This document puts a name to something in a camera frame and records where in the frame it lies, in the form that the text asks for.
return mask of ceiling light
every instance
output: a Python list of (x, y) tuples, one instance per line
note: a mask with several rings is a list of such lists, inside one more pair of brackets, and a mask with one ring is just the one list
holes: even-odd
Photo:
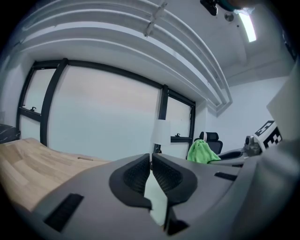
[(256, 35), (255, 35), (255, 32), (254, 32), (254, 28), (253, 28), (250, 16), (245, 15), (243, 13), (239, 13), (239, 15), (240, 15), (240, 18), (241, 18), (241, 20), (244, 24), (245, 29), (246, 29), (246, 33), (248, 35), (249, 42), (255, 41), (256, 40)]

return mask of black window frame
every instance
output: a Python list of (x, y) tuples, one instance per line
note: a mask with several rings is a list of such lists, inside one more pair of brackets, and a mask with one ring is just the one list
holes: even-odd
[[(191, 107), (190, 112), (190, 129), (189, 129), (189, 137), (175, 137), (171, 136), (171, 142), (172, 143), (188, 143), (188, 149), (190, 149), (191, 145), (193, 144), (193, 138), (194, 138), (194, 129), (195, 129), (195, 102), (188, 99), (187, 97), (173, 91), (172, 89), (169, 89), (167, 85), (162, 85), (160, 83), (157, 83), (149, 78), (146, 78), (144, 76), (141, 76), (139, 74), (132, 73), (130, 71), (109, 66), (102, 63), (95, 63), (95, 62), (89, 62), (89, 61), (81, 61), (81, 60), (68, 60), (67, 58), (63, 58), (61, 60), (48, 60), (48, 61), (40, 61), (40, 62), (34, 62), (31, 69), (29, 70), (29, 73), (26, 77), (26, 80), (24, 82), (22, 92), (19, 99), (18, 109), (17, 109), (17, 118), (16, 118), (16, 127), (18, 130), (20, 130), (20, 116), (24, 115), (30, 119), (33, 119), (40, 123), (40, 142), (47, 146), (48, 142), (48, 121), (49, 121), (49, 114), (50, 114), (50, 108), (52, 99), (55, 93), (55, 89), (57, 87), (57, 84), (60, 80), (60, 77), (65, 69), (66, 66), (75, 66), (75, 67), (83, 67), (83, 68), (92, 68), (97, 70), (102, 70), (118, 75), (122, 75), (128, 78), (131, 78), (133, 80), (145, 83), (147, 85), (150, 85), (152, 87), (161, 89), (161, 99), (160, 99), (160, 108), (158, 113), (158, 119), (165, 120), (166, 118), (166, 112), (167, 112), (167, 105), (168, 105), (168, 97), (174, 98), (175, 100), (178, 100), (188, 106)], [(42, 110), (41, 113), (37, 113), (34, 111), (30, 111), (28, 109), (23, 108), (23, 103), (25, 100), (25, 96), (28, 90), (28, 87), (30, 85), (32, 76), (36, 70), (43, 70), (43, 69), (56, 69), (50, 82), (47, 87)], [(153, 152), (157, 152), (157, 150), (160, 150), (160, 145), (155, 144)]]
[[(158, 119), (165, 120), (167, 114), (168, 97), (173, 98), (179, 102), (182, 102), (191, 107), (190, 110), (190, 125), (188, 137), (171, 136), (171, 143), (188, 143), (188, 150), (193, 144), (194, 131), (195, 131), (195, 107), (196, 103), (187, 97), (177, 93), (176, 91), (169, 89), (167, 85), (164, 85), (162, 96), (160, 100), (160, 109)], [(160, 150), (161, 145), (155, 144), (153, 152)]]

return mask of office chair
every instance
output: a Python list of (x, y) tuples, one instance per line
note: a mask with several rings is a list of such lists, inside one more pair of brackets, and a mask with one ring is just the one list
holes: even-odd
[(195, 141), (200, 139), (206, 139), (207, 144), (215, 154), (221, 153), (223, 143), (219, 141), (219, 135), (217, 133), (201, 132), (199, 138), (196, 138)]

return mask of ceiling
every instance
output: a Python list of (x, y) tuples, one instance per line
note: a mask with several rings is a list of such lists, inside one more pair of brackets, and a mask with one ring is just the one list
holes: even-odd
[(257, 5), (251, 14), (257, 40), (250, 43), (238, 15), (227, 22), (226, 11), (220, 7), (217, 16), (212, 16), (199, 0), (167, 2), (165, 9), (188, 24), (210, 48), (229, 86), (286, 76), (291, 71), (293, 60), (284, 46), (280, 25), (263, 5)]

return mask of white wall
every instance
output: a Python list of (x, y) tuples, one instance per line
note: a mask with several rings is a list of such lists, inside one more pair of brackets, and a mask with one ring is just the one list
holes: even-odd
[(152, 153), (160, 90), (91, 68), (64, 70), (53, 97), (48, 145), (117, 160)]
[(286, 80), (287, 77), (279, 77), (230, 87), (233, 104), (217, 118), (208, 111), (205, 129), (218, 133), (222, 152), (242, 148), (247, 135), (273, 119), (267, 104)]

